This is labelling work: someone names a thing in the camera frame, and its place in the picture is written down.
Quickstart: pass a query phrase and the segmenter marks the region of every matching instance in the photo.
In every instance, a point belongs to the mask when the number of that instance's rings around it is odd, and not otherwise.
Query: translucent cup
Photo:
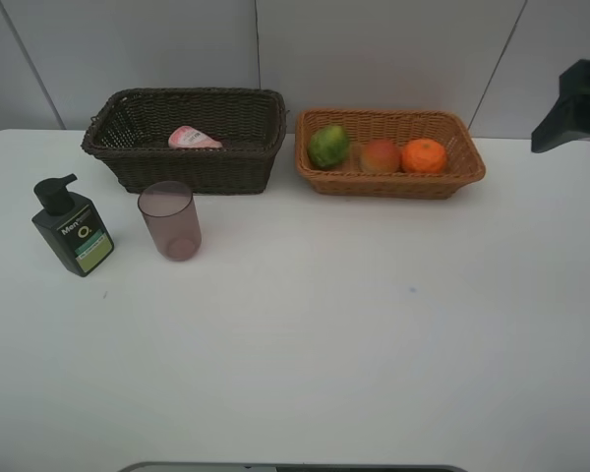
[[[169,261],[186,261],[201,246],[193,191],[181,182],[153,184],[138,198],[157,251]]]

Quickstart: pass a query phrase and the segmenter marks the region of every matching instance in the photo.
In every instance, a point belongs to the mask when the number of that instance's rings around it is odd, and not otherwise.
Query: black pump dispenser
[[[90,199],[68,192],[75,174],[45,179],[33,191],[43,205],[32,222],[65,268],[85,277],[114,250],[107,228]]]
[[[77,180],[75,174],[61,179],[46,179],[35,185],[33,191],[46,211],[53,215],[66,214],[75,207],[75,201],[70,197],[68,184]]]

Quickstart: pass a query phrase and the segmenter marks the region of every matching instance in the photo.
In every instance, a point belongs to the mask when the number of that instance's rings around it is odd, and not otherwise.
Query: table surface
[[[476,140],[487,177],[426,202],[318,195],[288,136],[175,264],[82,135],[0,133],[0,471],[590,471],[590,143]],[[83,279],[30,222],[72,172],[116,243]]]

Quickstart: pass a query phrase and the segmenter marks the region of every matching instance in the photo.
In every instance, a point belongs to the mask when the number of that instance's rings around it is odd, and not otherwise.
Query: light brown wicker basket
[[[329,171],[317,169],[306,151],[311,136],[327,125],[345,127],[353,150],[344,163]],[[404,146],[420,138],[430,138],[445,147],[448,163],[443,174],[361,172],[359,146],[379,139]],[[313,188],[330,195],[447,199],[485,176],[485,164],[463,122],[456,115],[441,111],[306,110],[297,123],[295,158],[299,173]]]

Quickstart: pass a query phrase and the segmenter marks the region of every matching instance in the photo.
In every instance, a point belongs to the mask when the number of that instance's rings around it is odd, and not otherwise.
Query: black object
[[[590,61],[581,59],[560,76],[560,98],[531,135],[531,150],[546,152],[590,138]]]
[[[111,254],[114,243],[91,200],[66,189],[75,180],[70,174],[35,185],[44,209],[32,222],[65,268],[85,277]]]

